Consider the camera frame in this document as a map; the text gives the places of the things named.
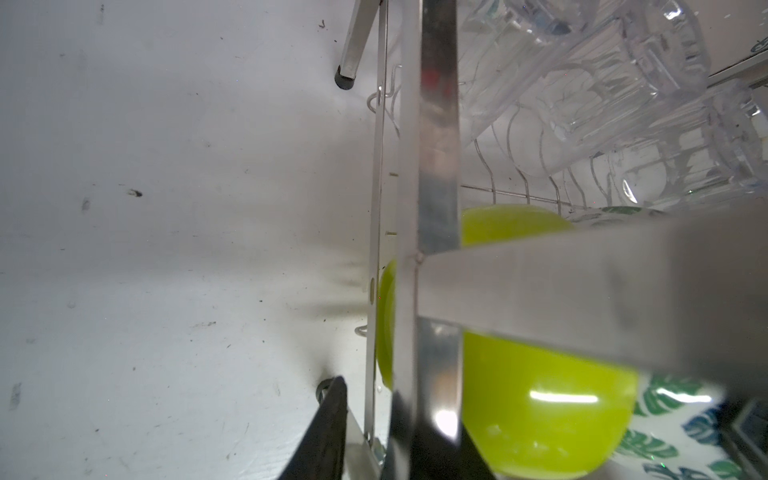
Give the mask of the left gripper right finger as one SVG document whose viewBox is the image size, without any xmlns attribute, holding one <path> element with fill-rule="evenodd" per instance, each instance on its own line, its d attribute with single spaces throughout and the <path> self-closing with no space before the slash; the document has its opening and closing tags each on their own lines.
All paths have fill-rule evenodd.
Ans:
<svg viewBox="0 0 768 480">
<path fill-rule="evenodd" d="M 458 444 L 455 444 L 435 427 L 419 425 L 411 447 L 410 478 L 494 480 L 494 474 L 462 423 L 459 423 L 458 434 Z"/>
</svg>

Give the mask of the steel two-tier dish rack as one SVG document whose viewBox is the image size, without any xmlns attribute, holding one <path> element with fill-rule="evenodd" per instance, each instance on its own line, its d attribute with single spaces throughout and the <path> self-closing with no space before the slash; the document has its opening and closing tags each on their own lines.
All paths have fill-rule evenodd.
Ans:
<svg viewBox="0 0 768 480">
<path fill-rule="evenodd" d="M 457 5 L 409 1 L 396 245 L 371 207 L 365 415 L 323 381 L 304 444 L 322 479 L 571 479 L 623 444 L 637 403 L 767 397 L 767 206 L 572 225 L 535 206 L 460 207 Z"/>
</svg>

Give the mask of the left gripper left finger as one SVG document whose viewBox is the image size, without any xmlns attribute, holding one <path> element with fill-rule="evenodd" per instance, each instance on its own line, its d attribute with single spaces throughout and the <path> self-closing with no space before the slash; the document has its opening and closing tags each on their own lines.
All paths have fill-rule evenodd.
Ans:
<svg viewBox="0 0 768 480">
<path fill-rule="evenodd" d="M 324 380 L 325 396 L 297 449 L 279 476 L 283 479 L 339 480 L 344 471 L 347 385 L 341 376 Z"/>
</svg>

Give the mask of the lime green bowl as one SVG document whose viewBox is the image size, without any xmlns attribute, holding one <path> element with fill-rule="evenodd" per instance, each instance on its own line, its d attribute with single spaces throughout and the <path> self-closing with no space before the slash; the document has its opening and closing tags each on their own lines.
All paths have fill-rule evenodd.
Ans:
<svg viewBox="0 0 768 480">
<path fill-rule="evenodd" d="M 544 208 L 499 204 L 462 213 L 463 248 L 575 229 Z M 383 270 L 376 355 L 392 387 L 396 262 Z M 616 450 L 630 423 L 639 376 L 633 370 L 512 341 L 464 333 L 462 420 L 494 473 L 575 479 Z"/>
</svg>

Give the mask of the clear glass tumbler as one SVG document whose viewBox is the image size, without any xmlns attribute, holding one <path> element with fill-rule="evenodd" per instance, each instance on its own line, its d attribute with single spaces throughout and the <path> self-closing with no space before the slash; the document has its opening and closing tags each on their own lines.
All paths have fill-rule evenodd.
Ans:
<svg viewBox="0 0 768 480">
<path fill-rule="evenodd" d="M 697 99 L 710 71 L 683 1 L 464 1 L 458 58 L 462 145 L 504 123 L 514 163 L 543 176 Z"/>
<path fill-rule="evenodd" d="M 573 164 L 583 207 L 691 211 L 767 195 L 767 91 L 738 79 L 707 90 L 643 135 Z"/>
</svg>

